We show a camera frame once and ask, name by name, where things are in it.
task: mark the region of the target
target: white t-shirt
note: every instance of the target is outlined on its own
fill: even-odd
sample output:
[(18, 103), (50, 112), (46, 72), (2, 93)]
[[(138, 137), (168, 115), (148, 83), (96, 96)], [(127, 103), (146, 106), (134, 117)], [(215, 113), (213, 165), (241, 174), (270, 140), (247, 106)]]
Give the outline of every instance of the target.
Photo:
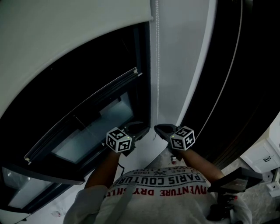
[[(136, 188), (116, 223), (215, 223), (207, 220), (210, 206), (217, 200), (207, 192), (205, 178), (193, 168), (178, 166), (130, 171), (110, 189), (99, 185), (80, 191), (64, 224), (104, 223), (130, 182), (136, 182)], [(232, 204), (235, 220), (251, 224), (252, 214), (246, 204), (241, 199)], [(230, 219), (216, 223), (229, 224)]]

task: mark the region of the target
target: white box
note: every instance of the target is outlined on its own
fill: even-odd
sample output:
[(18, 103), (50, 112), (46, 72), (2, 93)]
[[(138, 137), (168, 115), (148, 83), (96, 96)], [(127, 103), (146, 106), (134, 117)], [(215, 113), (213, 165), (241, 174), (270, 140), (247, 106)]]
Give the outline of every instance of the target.
[(131, 147), (132, 138), (117, 127), (107, 132), (106, 144), (115, 152), (123, 152)]
[(195, 143), (194, 131), (183, 126), (179, 131), (170, 136), (173, 149), (187, 150)]

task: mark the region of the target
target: gray fabric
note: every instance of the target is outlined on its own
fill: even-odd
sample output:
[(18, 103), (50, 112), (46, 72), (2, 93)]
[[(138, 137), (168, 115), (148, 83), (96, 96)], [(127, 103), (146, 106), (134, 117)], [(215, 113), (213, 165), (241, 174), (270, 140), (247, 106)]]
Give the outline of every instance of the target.
[(81, 190), (68, 210), (63, 224), (93, 223), (107, 191), (108, 188), (102, 185)]
[(126, 192), (123, 194), (121, 199), (116, 204), (114, 210), (109, 215), (108, 219), (106, 220), (105, 224), (114, 224), (119, 219), (123, 211), (125, 210), (127, 204), (132, 198), (132, 194), (135, 190), (137, 183), (130, 182), (129, 185), (126, 188)]

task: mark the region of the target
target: wrist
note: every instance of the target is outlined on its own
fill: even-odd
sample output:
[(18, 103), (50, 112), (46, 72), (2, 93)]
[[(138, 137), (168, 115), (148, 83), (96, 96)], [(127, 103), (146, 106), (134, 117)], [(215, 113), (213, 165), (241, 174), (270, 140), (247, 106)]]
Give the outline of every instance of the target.
[(179, 152), (181, 155), (188, 155), (191, 154), (193, 152), (193, 150), (191, 149), (187, 149), (187, 150), (176, 150), (177, 152)]
[(109, 154), (110, 157), (117, 157), (119, 158), (121, 156), (121, 152), (115, 152), (115, 151), (111, 151)]

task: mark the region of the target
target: forearm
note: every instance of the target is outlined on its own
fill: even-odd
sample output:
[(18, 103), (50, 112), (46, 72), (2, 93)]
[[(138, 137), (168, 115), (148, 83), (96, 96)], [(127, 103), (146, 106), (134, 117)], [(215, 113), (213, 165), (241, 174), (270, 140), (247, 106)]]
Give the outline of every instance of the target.
[(120, 153), (110, 152), (104, 162), (92, 172), (84, 188), (96, 185), (109, 188), (114, 182), (120, 155)]
[(181, 153), (186, 165), (202, 173), (210, 183), (224, 177), (224, 174), (220, 169), (201, 157), (195, 151), (188, 149)]

